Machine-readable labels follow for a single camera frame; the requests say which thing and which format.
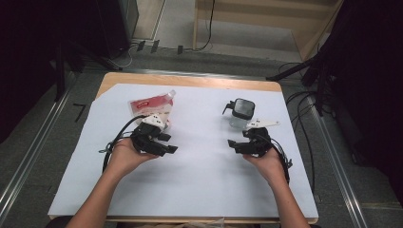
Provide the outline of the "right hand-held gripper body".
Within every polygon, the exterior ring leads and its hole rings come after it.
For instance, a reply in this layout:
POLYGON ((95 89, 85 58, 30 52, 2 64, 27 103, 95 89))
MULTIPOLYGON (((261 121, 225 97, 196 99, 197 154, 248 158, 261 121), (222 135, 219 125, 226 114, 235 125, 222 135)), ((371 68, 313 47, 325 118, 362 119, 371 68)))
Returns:
POLYGON ((252 129, 253 131, 253 135, 248 138, 248 143, 250 144, 249 155, 257 155, 258 157, 262 157, 267 150, 273 147, 267 127, 274 125, 279 125, 279 121, 256 119, 246 125, 245 130, 252 129))

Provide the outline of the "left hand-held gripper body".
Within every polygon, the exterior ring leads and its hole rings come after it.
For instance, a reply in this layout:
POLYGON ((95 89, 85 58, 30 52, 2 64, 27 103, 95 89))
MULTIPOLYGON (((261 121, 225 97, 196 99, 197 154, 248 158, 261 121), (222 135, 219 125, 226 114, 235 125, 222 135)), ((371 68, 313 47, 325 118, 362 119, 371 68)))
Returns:
POLYGON ((130 139, 138 151, 160 156, 160 147, 164 144, 161 144, 158 136, 163 130, 162 119, 156 114, 150 115, 141 120, 130 135, 130 139))

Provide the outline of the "clear jar with black lid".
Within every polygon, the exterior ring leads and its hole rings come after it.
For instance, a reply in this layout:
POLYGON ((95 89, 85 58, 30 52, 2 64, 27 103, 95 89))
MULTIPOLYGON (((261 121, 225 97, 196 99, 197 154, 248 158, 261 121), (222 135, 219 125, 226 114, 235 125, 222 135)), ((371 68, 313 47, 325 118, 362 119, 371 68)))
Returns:
POLYGON ((229 124, 234 128, 244 128, 253 118, 256 105, 248 100, 237 98, 230 101, 222 111, 231 109, 231 118, 229 124))

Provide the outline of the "red and white spouted pouch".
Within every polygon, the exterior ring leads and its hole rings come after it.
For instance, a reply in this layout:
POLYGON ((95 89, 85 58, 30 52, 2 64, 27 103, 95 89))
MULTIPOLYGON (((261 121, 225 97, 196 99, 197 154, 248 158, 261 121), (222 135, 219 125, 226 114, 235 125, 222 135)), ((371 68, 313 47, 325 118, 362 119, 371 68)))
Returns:
POLYGON ((144 115, 144 118, 138 120, 136 124, 151 124, 165 130, 169 126, 168 117, 172 110, 175 95, 176 91, 171 90, 158 96, 130 101, 129 106, 133 116, 144 115))

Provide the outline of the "person's right hand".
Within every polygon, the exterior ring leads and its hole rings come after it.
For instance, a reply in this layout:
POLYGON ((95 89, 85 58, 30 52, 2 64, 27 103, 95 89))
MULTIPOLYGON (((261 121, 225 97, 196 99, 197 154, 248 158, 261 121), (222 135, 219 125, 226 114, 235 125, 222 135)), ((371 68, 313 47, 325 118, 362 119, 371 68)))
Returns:
POLYGON ((257 167, 271 187, 287 183, 280 158, 274 148, 269 149, 261 158, 252 155, 243 155, 243 158, 257 167))

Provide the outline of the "person's left hand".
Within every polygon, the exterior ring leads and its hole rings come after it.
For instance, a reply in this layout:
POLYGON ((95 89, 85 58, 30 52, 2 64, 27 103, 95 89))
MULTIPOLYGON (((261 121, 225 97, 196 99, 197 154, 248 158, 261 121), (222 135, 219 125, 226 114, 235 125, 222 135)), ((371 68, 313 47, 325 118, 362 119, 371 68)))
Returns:
POLYGON ((121 179, 134 171, 142 163, 157 159, 156 155, 138 152, 130 139, 123 139, 114 146, 105 174, 121 179))

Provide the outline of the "black tripod stand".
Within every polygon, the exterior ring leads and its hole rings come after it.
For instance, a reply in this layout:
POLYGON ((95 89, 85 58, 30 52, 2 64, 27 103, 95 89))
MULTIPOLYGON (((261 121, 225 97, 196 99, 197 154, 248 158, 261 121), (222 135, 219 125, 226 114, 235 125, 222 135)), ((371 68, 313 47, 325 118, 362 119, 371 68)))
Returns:
POLYGON ((91 60, 108 70, 122 70, 119 66, 113 66, 107 60, 103 59, 99 55, 96 55, 93 51, 79 45, 78 43, 70 40, 59 40, 55 45, 56 102, 59 102, 62 99, 62 96, 67 92, 65 63, 69 65, 72 71, 82 72, 85 66, 81 58, 82 55, 89 57, 91 60))
POLYGON ((312 58, 297 64, 275 76, 269 76, 267 81, 277 82, 288 76, 306 69, 305 74, 302 76, 301 82, 303 86, 312 86, 317 82, 316 91, 316 104, 315 108, 320 116, 323 115, 324 97, 325 97, 325 84, 326 79, 330 76, 329 66, 327 63, 329 57, 329 49, 322 47, 318 53, 312 58))

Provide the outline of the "black cabinet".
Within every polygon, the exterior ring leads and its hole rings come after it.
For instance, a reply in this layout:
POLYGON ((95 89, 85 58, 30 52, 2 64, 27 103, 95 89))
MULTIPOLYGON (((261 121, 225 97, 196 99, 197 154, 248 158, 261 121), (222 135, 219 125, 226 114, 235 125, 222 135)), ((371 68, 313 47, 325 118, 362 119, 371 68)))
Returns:
POLYGON ((129 49, 139 19, 137 0, 97 0, 103 56, 115 58, 129 49))

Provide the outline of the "dark curtain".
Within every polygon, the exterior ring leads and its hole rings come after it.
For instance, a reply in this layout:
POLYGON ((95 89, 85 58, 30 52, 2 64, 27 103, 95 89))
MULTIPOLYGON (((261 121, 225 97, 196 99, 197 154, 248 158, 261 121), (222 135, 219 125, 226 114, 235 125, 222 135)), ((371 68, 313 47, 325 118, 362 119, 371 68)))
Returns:
POLYGON ((403 0, 344 0, 327 43, 343 133, 403 206, 403 0))
POLYGON ((89 0, 0 0, 0 143, 55 85, 55 45, 76 42, 89 0))

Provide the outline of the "metal floor rail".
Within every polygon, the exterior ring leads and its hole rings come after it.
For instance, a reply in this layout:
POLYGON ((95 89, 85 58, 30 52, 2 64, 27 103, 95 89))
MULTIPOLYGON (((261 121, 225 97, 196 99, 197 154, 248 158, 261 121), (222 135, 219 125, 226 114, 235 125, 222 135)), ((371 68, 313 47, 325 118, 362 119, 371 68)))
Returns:
POLYGON ((10 136, 0 143, 0 227, 18 198, 79 76, 72 71, 67 74, 67 88, 58 100, 55 100, 56 86, 53 85, 10 136))
POLYGON ((322 137, 325 151, 330 165, 334 172, 337 185, 343 197, 344 204, 350 215, 354 228, 368 228, 367 221, 363 215, 360 203, 355 195, 355 190, 350 183, 342 162, 337 154, 336 146, 331 139, 331 134, 326 126, 325 120, 315 110, 313 112, 314 120, 322 137))
POLYGON ((175 75, 175 76, 188 76, 188 77, 209 77, 209 78, 222 78, 233 80, 250 80, 250 81, 266 81, 264 76, 245 76, 245 75, 230 75, 219 73, 205 73, 205 72, 185 72, 185 71, 172 71, 172 70, 157 70, 157 69, 127 69, 119 71, 121 73, 138 73, 138 74, 155 74, 155 75, 175 75))

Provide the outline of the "light wooden frame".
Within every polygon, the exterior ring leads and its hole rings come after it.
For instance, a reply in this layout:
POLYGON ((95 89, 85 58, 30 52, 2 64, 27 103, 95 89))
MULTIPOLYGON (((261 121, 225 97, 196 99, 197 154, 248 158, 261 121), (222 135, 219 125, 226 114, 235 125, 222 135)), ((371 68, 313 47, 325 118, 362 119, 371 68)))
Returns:
POLYGON ((289 29, 303 61, 334 24, 344 0, 194 0, 193 48, 200 20, 289 29))

